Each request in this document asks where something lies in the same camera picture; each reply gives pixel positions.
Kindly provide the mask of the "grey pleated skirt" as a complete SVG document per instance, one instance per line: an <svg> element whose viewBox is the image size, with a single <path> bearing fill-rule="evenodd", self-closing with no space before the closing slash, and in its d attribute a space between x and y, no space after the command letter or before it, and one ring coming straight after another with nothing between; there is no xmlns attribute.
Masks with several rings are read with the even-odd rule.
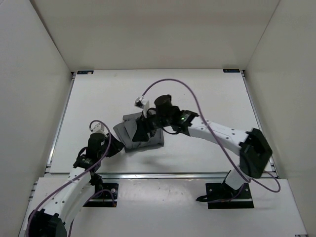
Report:
<svg viewBox="0 0 316 237"><path fill-rule="evenodd" d="M158 148L164 146L164 135L162 129L154 130L151 137L145 127L137 121L142 112L124 115L122 122L113 127L120 142L124 144L126 153L144 148Z"/></svg>

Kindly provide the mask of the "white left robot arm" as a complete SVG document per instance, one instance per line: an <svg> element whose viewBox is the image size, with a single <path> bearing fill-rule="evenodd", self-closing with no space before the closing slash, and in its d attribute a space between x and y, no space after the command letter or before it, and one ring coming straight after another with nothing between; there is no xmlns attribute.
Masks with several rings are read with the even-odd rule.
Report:
<svg viewBox="0 0 316 237"><path fill-rule="evenodd" d="M29 215L27 237L68 237L80 209L91 199L108 199L116 206L116 191L96 173L103 158L119 153L124 144L111 133L94 132L73 164L68 179L49 194Z"/></svg>

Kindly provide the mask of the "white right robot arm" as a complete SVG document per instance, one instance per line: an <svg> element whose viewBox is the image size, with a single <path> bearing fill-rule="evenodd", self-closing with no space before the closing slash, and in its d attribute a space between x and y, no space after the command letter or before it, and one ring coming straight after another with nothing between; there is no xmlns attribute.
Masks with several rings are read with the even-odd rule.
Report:
<svg viewBox="0 0 316 237"><path fill-rule="evenodd" d="M273 152L259 129L242 131L211 122L201 114L172 105L170 95L158 97L154 104L150 108L143 97L136 99L135 106L143 114L136 119L134 142L148 142L158 129L170 126L175 134L200 138L219 145L224 152L231 151L239 157L239 164L229 171L221 186L222 194L228 198L234 197L243 184L259 179L264 173Z"/></svg>

